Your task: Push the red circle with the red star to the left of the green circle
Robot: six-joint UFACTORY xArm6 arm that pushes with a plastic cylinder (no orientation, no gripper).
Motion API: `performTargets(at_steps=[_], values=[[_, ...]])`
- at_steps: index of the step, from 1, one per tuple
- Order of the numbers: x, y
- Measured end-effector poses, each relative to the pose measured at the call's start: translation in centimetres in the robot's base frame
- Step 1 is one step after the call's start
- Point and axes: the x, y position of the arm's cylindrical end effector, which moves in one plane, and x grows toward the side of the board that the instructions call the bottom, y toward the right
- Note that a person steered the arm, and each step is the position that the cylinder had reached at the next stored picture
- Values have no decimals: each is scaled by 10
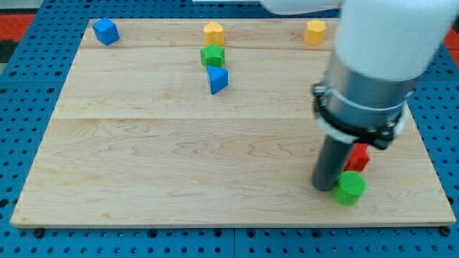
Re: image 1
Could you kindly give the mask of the silver cylindrical wrist mount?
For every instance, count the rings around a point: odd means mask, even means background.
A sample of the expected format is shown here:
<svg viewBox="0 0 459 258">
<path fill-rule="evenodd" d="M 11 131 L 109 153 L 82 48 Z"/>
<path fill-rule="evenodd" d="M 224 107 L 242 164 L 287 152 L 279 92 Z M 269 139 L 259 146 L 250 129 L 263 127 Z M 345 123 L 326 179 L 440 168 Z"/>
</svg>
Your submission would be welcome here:
<svg viewBox="0 0 459 258">
<path fill-rule="evenodd" d="M 416 78 L 364 75 L 332 53 L 322 80 L 312 86 L 313 111 L 328 140 L 385 150 L 404 129 L 407 98 L 416 84 Z"/>
</svg>

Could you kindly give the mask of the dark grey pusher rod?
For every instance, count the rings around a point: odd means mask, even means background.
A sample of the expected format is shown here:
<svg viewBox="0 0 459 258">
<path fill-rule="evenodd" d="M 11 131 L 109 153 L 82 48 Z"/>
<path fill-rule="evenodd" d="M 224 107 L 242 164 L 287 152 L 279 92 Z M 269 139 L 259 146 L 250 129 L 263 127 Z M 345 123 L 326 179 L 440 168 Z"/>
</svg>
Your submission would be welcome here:
<svg viewBox="0 0 459 258">
<path fill-rule="evenodd" d="M 353 149 L 353 143 L 342 143 L 327 136 L 311 176 L 313 186 L 319 191 L 330 191 Z"/>
</svg>

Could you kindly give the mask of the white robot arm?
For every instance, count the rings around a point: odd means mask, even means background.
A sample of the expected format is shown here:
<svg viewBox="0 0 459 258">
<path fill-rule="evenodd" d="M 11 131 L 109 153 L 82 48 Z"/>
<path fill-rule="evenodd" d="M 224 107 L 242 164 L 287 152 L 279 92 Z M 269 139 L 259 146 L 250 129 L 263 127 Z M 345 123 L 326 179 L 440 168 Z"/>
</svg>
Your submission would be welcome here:
<svg viewBox="0 0 459 258">
<path fill-rule="evenodd" d="M 327 136 L 311 176 L 333 188 L 356 143 L 384 150 L 401 133 L 406 101 L 458 15 L 458 0 L 264 0 L 279 15 L 337 8 L 328 67 L 312 88 Z"/>
</svg>

